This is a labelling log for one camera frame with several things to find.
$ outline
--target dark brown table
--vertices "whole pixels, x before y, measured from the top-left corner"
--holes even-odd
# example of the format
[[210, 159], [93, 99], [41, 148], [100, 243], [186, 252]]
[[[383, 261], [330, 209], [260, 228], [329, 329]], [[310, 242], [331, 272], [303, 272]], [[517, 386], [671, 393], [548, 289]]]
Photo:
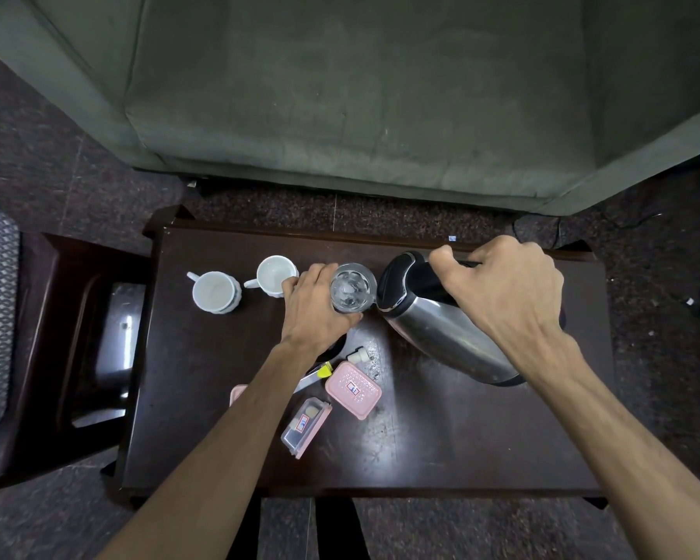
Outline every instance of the dark brown table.
[[[150, 494], [228, 409], [231, 388], [249, 383], [280, 338], [284, 308], [244, 290], [227, 315], [197, 310], [187, 271], [221, 270], [239, 282], [282, 254], [300, 270], [356, 261], [377, 277], [394, 256], [436, 244], [347, 234], [227, 230], [188, 220], [160, 228], [134, 362], [128, 431], [115, 483]], [[472, 246], [458, 245], [463, 249]], [[614, 388], [604, 266], [591, 254], [555, 252], [565, 276], [567, 331]], [[412, 347], [375, 310], [348, 335], [343, 354], [367, 348], [364, 370], [383, 396], [359, 421], [340, 405], [301, 460], [280, 442], [308, 396], [331, 401], [320, 384], [294, 395], [272, 441], [257, 489], [263, 495], [353, 497], [600, 495], [597, 481], [550, 410], [528, 385], [492, 387]]]

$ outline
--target black pants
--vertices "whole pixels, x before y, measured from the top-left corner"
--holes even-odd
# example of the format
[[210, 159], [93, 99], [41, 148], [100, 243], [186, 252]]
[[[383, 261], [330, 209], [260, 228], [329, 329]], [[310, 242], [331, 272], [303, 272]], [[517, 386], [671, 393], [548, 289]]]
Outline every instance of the black pants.
[[[320, 558], [369, 558], [366, 540], [349, 497], [318, 497], [317, 540]], [[257, 557], [262, 499], [252, 497], [227, 560], [252, 560]]]

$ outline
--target person's right arm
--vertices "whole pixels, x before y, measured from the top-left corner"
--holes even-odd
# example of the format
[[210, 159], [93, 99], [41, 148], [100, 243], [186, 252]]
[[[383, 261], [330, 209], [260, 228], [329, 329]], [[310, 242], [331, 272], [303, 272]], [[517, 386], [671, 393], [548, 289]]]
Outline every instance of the person's right arm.
[[700, 480], [631, 415], [558, 324], [563, 276], [535, 243], [500, 236], [464, 267], [430, 254], [443, 286], [542, 396], [641, 558], [700, 558]]

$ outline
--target kettle body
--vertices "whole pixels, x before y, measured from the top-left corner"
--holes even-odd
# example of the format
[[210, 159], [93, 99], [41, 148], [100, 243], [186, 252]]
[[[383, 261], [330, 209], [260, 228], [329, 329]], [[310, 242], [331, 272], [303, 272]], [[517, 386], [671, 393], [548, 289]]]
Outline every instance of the kettle body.
[[481, 383], [509, 387], [524, 382], [495, 342], [458, 307], [420, 252], [400, 254], [387, 266], [376, 305], [404, 339], [440, 363]]

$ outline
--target white mug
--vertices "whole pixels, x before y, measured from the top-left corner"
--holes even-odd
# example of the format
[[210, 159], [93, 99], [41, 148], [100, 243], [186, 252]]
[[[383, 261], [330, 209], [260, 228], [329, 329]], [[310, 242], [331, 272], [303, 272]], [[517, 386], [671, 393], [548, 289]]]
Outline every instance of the white mug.
[[262, 260], [257, 268], [257, 278], [244, 283], [247, 289], [260, 288], [276, 299], [283, 298], [283, 281], [298, 277], [299, 269], [287, 257], [270, 255]]
[[202, 275], [189, 272], [187, 277], [195, 282], [192, 300], [197, 308], [213, 314], [226, 314], [241, 302], [239, 282], [220, 271], [208, 271]]

